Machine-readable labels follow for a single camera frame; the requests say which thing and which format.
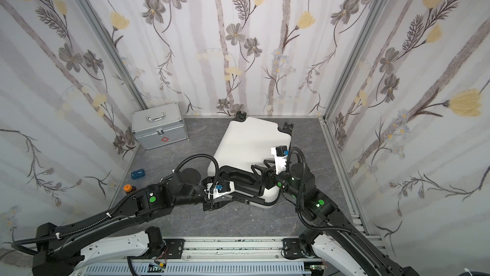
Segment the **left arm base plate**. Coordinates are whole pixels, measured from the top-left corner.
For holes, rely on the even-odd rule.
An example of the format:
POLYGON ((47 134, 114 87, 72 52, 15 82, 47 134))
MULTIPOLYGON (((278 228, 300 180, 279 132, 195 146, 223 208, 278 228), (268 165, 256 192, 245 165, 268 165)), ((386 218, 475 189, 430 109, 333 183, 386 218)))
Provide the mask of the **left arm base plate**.
POLYGON ((163 240, 163 248, 159 251, 155 260, 181 259, 185 246, 185 239, 166 238, 163 240))

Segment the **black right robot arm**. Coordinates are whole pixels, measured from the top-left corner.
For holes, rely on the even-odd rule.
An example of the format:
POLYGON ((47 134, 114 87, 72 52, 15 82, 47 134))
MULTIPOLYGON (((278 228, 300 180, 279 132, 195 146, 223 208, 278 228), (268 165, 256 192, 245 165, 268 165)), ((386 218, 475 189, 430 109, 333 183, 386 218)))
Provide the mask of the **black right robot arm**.
POLYGON ((304 256, 316 256, 332 264, 344 275, 417 275, 412 267, 402 267, 372 244, 338 205, 316 186, 304 153, 297 147, 277 149, 274 161, 251 170, 267 185, 294 199, 295 212, 306 227, 299 237, 304 256))

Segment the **white hard-shell suitcase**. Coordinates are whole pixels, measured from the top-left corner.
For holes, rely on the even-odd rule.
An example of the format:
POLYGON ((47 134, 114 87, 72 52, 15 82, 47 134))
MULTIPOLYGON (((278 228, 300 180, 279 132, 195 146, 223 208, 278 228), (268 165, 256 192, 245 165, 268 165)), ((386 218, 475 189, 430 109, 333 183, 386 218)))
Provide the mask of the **white hard-shell suitcase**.
POLYGON ((289 150, 292 132, 292 123, 278 125, 238 111, 214 154, 219 168, 210 164, 208 176, 214 177, 214 182, 223 178, 234 183, 232 201, 261 208, 272 207, 279 199, 281 185, 277 182, 276 187, 265 190, 257 167, 263 166, 264 161, 274 160, 271 148, 287 146, 289 150))

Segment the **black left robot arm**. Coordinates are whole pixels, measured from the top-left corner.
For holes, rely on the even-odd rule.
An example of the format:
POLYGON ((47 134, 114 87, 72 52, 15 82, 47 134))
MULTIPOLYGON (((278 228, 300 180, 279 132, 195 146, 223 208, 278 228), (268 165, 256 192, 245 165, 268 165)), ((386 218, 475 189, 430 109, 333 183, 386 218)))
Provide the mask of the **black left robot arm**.
POLYGON ((11 247, 32 256, 34 275, 70 275, 102 255, 99 244, 118 231, 169 215, 180 205, 219 209, 226 204, 221 198, 234 190, 214 157, 196 154, 160 182, 131 190, 114 207, 66 226, 45 223, 35 238, 14 241, 11 247))

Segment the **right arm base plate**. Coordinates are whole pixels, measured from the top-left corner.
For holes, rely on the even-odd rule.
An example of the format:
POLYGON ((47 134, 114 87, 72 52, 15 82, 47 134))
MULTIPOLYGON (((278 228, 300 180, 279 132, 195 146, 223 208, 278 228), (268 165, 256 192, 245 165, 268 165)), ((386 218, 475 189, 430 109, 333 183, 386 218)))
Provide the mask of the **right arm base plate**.
POLYGON ((281 255, 288 260, 296 260, 305 258, 306 255, 301 249, 301 244, 298 238, 284 238, 282 240, 283 248, 281 255))

